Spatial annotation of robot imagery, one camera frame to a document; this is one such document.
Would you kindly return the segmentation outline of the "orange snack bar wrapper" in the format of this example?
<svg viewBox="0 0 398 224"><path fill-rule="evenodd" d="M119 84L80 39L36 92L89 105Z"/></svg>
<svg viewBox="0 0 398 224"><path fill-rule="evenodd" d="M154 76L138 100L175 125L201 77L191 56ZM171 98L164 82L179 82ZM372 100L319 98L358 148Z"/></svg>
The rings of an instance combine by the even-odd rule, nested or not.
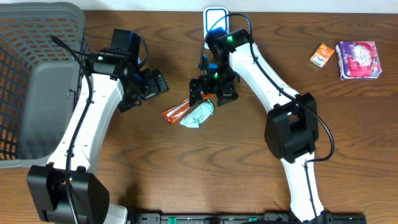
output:
<svg viewBox="0 0 398 224"><path fill-rule="evenodd" d="M204 93L202 94L203 101L209 100L213 95L205 95ZM162 114L165 117L165 119L171 123L174 124L177 121L181 121L182 118L184 118L187 114L189 114L189 109L191 106L189 105L189 98L185 99L182 103L178 104L177 106L174 106L168 110L165 110Z"/></svg>

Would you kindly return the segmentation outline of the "teal green packet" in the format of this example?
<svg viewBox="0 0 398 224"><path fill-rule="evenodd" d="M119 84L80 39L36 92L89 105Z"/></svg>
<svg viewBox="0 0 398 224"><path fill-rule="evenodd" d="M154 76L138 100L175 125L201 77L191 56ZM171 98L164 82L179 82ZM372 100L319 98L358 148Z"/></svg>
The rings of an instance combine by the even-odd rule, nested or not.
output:
<svg viewBox="0 0 398 224"><path fill-rule="evenodd" d="M211 100L199 104L193 111L187 114L180 124L188 128L199 128L199 126L214 113L214 106Z"/></svg>

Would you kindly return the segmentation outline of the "small orange juice carton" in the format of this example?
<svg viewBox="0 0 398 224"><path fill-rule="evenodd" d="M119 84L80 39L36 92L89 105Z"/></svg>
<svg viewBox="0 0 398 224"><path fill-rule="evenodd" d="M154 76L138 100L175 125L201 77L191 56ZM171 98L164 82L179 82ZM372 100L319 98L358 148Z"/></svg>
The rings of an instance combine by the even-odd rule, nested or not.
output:
<svg viewBox="0 0 398 224"><path fill-rule="evenodd" d="M322 68L325 66L334 52L335 51L332 48L326 46L325 44L321 44L315 53L310 57L310 61Z"/></svg>

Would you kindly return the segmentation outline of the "floral red purple packet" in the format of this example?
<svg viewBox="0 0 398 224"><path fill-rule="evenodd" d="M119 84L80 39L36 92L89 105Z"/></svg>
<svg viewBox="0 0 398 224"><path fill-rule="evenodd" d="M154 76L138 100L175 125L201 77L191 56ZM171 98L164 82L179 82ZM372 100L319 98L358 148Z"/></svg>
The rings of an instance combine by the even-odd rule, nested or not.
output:
<svg viewBox="0 0 398 224"><path fill-rule="evenodd" d="M341 41L335 49L341 80L373 80L382 73L375 41Z"/></svg>

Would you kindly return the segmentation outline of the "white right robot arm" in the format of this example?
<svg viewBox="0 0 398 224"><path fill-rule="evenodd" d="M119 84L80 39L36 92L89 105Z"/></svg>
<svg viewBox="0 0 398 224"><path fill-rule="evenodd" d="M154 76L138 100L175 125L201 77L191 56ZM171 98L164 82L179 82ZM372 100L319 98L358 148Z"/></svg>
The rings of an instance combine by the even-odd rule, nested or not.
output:
<svg viewBox="0 0 398 224"><path fill-rule="evenodd" d="M301 222L314 221L324 211L318 196L313 159L318 140L317 104L286 84L265 61L244 29L211 30L204 39L214 63L201 56L198 68L204 75L190 81L189 104L207 94L222 106L238 99L234 82L244 80L267 113L264 138L268 149L281 161L290 190L290 210Z"/></svg>

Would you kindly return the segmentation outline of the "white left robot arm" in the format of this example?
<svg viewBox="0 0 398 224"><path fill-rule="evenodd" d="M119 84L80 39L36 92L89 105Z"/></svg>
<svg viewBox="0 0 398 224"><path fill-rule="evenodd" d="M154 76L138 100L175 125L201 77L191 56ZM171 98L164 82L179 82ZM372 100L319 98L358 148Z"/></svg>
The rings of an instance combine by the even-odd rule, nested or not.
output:
<svg viewBox="0 0 398 224"><path fill-rule="evenodd" d="M168 91L160 69L142 70L128 52L92 53L88 78L72 118L45 165L33 165L27 185L39 218L49 223L129 223L98 180L104 136L116 109L125 112Z"/></svg>

